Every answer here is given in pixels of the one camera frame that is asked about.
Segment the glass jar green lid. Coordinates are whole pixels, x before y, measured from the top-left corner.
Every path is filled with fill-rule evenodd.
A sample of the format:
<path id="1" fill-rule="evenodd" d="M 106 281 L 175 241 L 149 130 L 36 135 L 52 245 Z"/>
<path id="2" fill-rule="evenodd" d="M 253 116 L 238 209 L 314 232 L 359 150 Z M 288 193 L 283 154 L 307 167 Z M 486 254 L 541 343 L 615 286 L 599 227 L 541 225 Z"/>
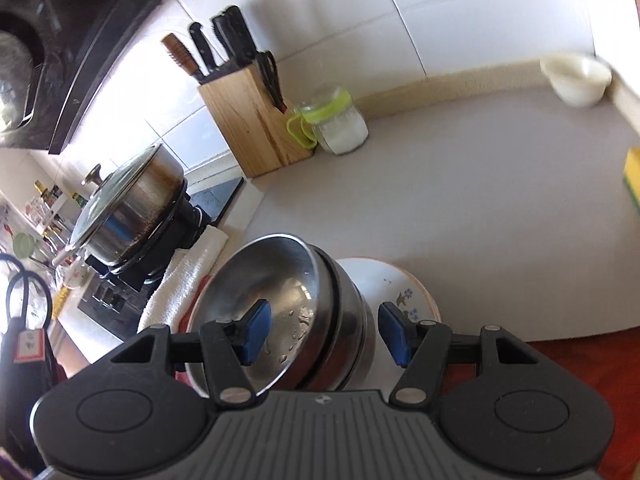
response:
<path id="1" fill-rule="evenodd" d="M 333 155 L 358 150 L 369 137 L 369 128 L 352 95 L 343 87 L 327 84 L 299 103 L 286 128 L 303 148 L 320 146 Z"/>

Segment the white ceramic bowl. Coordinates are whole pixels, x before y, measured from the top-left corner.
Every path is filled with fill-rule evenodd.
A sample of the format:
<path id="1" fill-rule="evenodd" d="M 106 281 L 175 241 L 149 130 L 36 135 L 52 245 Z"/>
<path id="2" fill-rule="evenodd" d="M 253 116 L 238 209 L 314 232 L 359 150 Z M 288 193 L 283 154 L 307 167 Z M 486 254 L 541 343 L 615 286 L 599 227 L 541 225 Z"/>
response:
<path id="1" fill-rule="evenodd" d="M 613 79 L 612 70 L 605 63 L 585 54 L 548 55 L 539 66 L 554 93 L 571 107 L 597 105 Z"/>

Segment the steel bowl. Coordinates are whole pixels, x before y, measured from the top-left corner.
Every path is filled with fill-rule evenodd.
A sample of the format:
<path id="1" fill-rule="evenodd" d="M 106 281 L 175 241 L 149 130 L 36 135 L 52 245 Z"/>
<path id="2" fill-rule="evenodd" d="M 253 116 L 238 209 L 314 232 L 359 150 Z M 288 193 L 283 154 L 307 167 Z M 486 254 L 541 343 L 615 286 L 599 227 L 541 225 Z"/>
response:
<path id="1" fill-rule="evenodd" d="M 334 309 L 320 356 L 295 387 L 302 391 L 334 391 L 346 387 L 358 367 L 367 340 L 367 313 L 363 299 L 344 268 L 323 249 L 311 248 L 329 270 Z"/>
<path id="2" fill-rule="evenodd" d="M 292 234 L 269 234 L 239 249 L 196 300 L 189 330 L 208 322 L 237 328 L 242 370 L 256 393 L 295 389 L 329 341 L 334 307 L 330 272 Z"/>
<path id="3" fill-rule="evenodd" d="M 375 322 L 371 308 L 359 288 L 357 288 L 357 292 L 364 314 L 363 334 L 356 362 L 345 382 L 347 390 L 359 389 L 364 383 L 373 362 L 376 345 Z"/>

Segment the top steel bowl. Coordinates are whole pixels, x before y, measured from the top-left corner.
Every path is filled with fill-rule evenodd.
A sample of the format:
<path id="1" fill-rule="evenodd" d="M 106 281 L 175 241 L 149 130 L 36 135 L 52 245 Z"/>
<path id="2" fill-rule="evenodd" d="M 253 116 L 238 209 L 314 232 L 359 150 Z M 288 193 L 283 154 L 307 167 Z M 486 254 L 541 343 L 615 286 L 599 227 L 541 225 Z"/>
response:
<path id="1" fill-rule="evenodd" d="M 334 307 L 330 272 L 292 234 L 269 234 L 239 249 L 196 300 L 189 330 L 208 322 L 237 328 L 242 370 L 256 393 L 295 389 L 329 341 Z"/>

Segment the black handled cleaver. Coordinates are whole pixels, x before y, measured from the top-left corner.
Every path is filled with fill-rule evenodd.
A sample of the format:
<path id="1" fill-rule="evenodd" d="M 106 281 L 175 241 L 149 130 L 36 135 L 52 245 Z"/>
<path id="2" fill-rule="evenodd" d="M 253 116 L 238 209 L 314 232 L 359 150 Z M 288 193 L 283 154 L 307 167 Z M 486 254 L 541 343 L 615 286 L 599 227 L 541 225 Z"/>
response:
<path id="1" fill-rule="evenodd" d="M 255 41 L 238 6 L 228 6 L 212 17 L 214 34 L 228 57 L 240 67 L 254 62 L 257 55 Z"/>

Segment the black scissors in block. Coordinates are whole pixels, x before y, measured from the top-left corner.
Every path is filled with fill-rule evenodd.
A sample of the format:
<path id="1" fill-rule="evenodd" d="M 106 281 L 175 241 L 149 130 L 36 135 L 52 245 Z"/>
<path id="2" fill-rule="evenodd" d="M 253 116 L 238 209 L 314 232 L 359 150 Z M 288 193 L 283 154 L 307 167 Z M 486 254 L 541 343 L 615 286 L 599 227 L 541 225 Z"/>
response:
<path id="1" fill-rule="evenodd" d="M 257 52 L 256 63 L 262 78 L 262 83 L 270 95 L 273 106 L 282 114 L 288 109 L 284 102 L 280 86 L 280 78 L 277 69 L 277 63 L 270 51 Z"/>

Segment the black handled knife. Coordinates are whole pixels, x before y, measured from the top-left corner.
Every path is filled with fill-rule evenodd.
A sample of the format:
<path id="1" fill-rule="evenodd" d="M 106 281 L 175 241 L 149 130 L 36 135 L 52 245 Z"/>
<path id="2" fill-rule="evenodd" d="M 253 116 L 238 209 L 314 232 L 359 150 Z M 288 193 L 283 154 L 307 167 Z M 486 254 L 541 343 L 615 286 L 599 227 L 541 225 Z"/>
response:
<path id="1" fill-rule="evenodd" d="M 198 54 L 204 62 L 206 70 L 212 74 L 217 69 L 217 64 L 213 50 L 203 34 L 202 24 L 199 22 L 192 22 L 189 25 L 189 35 L 196 47 L 196 50 L 198 50 Z"/>

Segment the yellow green sponge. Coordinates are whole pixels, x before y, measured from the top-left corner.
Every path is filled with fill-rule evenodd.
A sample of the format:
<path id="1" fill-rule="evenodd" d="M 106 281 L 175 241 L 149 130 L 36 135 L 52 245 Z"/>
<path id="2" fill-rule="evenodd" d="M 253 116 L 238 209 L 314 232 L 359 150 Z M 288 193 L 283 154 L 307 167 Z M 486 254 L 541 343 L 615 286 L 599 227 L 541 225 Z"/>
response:
<path id="1" fill-rule="evenodd" d="M 638 146 L 630 148 L 627 152 L 623 181 L 634 206 L 640 209 L 640 148 Z"/>

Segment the middle steel bowl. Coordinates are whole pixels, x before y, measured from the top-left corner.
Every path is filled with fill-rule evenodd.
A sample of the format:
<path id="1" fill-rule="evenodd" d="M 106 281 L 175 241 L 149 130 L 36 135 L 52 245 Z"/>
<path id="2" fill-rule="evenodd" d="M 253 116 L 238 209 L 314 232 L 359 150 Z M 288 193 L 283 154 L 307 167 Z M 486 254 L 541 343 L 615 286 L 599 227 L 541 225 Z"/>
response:
<path id="1" fill-rule="evenodd" d="M 367 340 L 367 313 L 363 299 L 344 268 L 323 249 L 311 248 L 329 270 L 334 309 L 320 356 L 295 387 L 302 391 L 334 391 L 346 387 L 358 367 Z"/>

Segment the red cloth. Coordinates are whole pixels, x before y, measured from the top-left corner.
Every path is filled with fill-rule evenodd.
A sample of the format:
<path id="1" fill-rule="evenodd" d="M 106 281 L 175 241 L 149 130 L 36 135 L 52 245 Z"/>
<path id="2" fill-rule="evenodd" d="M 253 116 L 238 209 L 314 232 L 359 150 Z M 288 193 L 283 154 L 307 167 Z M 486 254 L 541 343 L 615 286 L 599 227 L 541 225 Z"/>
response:
<path id="1" fill-rule="evenodd" d="M 198 303 L 198 298 L 200 298 L 203 290 L 206 289 L 206 287 L 208 286 L 208 283 L 212 279 L 213 279 L 212 274 L 206 275 L 205 278 L 201 279 L 200 284 L 198 284 L 198 288 L 196 289 L 195 296 L 190 303 L 189 309 L 186 310 L 186 313 L 183 315 L 183 317 L 181 318 L 178 324 L 179 333 L 186 333 L 188 331 L 188 328 L 190 325 L 190 319 L 193 314 L 195 305 Z M 176 372 L 175 378 L 179 382 L 183 382 L 184 384 L 187 384 L 188 386 L 191 386 L 192 388 L 194 388 L 194 385 L 192 384 L 191 379 L 189 378 L 189 374 L 187 372 Z"/>

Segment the white folded towel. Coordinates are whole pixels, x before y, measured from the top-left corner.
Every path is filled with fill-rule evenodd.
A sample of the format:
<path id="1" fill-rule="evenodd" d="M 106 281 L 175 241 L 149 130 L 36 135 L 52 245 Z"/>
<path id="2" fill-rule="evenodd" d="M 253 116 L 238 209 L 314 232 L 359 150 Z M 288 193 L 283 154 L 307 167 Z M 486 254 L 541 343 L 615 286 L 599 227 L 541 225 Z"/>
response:
<path id="1" fill-rule="evenodd" d="M 160 286 L 142 311 L 138 333 L 158 324 L 169 326 L 173 333 L 178 332 L 179 323 L 189 311 L 198 285 L 213 269 L 227 242 L 228 235 L 224 231 L 206 226 L 191 248 L 174 252 Z"/>

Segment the top floral white plate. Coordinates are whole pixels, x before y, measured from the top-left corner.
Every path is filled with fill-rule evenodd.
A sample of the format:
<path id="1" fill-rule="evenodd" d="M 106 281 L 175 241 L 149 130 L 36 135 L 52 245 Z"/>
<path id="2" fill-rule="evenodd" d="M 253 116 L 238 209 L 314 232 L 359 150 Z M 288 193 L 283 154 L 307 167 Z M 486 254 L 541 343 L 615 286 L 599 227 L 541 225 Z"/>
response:
<path id="1" fill-rule="evenodd" d="M 404 370 L 397 366 L 378 334 L 378 306 L 392 302 L 413 323 L 440 322 L 439 308 L 425 286 L 409 271 L 382 260 L 364 257 L 338 259 L 350 279 L 362 292 L 375 322 L 375 354 L 369 374 L 359 389 L 378 390 L 386 398 Z"/>

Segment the black gas stove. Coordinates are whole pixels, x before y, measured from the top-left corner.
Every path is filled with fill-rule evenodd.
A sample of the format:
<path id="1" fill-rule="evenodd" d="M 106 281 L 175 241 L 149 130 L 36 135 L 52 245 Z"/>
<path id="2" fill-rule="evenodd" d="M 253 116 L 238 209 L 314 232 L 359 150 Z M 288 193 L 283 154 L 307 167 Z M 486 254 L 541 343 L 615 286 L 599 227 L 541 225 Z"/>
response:
<path id="1" fill-rule="evenodd" d="M 121 341 L 134 336 L 175 251 L 191 248 L 208 226 L 218 226 L 243 183 L 243 178 L 235 178 L 194 195 L 183 188 L 162 222 L 123 263 L 106 266 L 89 257 L 88 265 L 96 276 L 78 310 Z"/>

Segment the wooden knife block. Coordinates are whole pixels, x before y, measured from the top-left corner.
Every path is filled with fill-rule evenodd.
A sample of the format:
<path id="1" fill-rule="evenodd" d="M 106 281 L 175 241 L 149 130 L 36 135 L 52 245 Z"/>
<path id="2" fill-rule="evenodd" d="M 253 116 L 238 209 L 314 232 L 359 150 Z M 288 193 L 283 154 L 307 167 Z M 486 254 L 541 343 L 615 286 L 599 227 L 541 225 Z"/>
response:
<path id="1" fill-rule="evenodd" d="M 292 114 L 274 107 L 256 66 L 202 84 L 198 92 L 245 177 L 261 177 L 314 154 L 288 133 Z"/>

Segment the bottom steel bowl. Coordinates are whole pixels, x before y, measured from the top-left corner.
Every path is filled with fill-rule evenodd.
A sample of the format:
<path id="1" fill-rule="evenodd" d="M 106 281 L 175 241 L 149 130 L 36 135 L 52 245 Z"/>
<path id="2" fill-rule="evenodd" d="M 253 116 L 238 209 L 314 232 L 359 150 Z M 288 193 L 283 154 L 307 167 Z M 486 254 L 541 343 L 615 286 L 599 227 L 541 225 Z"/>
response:
<path id="1" fill-rule="evenodd" d="M 373 362 L 376 345 L 375 322 L 371 308 L 359 288 L 357 288 L 357 292 L 364 314 L 363 334 L 356 362 L 345 382 L 347 390 L 359 389 L 364 383 Z"/>

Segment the steel pot with glass lid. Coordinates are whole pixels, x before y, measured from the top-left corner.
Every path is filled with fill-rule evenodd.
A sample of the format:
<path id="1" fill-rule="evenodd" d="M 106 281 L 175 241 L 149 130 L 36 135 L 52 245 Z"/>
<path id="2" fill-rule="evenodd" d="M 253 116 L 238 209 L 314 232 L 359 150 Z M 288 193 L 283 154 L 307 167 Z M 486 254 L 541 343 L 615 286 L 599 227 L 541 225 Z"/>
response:
<path id="1" fill-rule="evenodd" d="M 95 166 L 85 177 L 98 188 L 82 208 L 65 248 L 52 259 L 54 266 L 83 249 L 106 266 L 119 266 L 183 193 L 183 168 L 162 144 L 149 146 L 105 179 L 100 170 Z"/>

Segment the black bag with tag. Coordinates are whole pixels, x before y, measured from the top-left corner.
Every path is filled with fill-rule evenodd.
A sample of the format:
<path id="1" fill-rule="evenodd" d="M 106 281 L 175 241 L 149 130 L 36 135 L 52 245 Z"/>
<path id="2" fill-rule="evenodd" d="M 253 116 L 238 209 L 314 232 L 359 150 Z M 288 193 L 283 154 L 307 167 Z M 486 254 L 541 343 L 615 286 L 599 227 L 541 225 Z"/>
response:
<path id="1" fill-rule="evenodd" d="M 1 448 L 18 468 L 40 474 L 46 465 L 30 429 L 32 410 L 62 377 L 48 336 L 53 300 L 40 275 L 25 269 L 11 255 L 3 254 L 1 261 L 15 270 L 6 285 L 6 310 L 11 309 L 14 288 L 21 286 L 23 291 L 20 314 L 8 316 L 8 327 L 1 341 Z M 27 326 L 31 284 L 41 290 L 44 298 L 43 321 L 35 328 Z"/>

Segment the wooden handled knife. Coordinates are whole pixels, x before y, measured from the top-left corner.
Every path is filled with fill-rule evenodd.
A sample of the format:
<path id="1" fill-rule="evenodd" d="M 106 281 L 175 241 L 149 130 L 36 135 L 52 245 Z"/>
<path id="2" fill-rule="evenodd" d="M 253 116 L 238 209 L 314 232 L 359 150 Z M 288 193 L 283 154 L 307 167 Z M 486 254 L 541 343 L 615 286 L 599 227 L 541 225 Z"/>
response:
<path id="1" fill-rule="evenodd" d="M 195 58 L 175 34 L 168 34 L 162 39 L 162 44 L 167 49 L 169 56 L 182 68 L 190 77 L 199 84 L 204 81 L 204 74 L 195 61 Z"/>

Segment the black range hood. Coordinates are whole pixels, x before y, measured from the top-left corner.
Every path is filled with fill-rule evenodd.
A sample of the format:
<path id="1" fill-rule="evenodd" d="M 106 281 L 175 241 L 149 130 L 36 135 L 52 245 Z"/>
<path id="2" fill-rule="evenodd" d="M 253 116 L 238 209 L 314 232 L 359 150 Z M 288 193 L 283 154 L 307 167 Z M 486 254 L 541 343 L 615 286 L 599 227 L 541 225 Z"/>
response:
<path id="1" fill-rule="evenodd" d="M 60 154 L 163 0 L 1 0 L 1 145 Z"/>

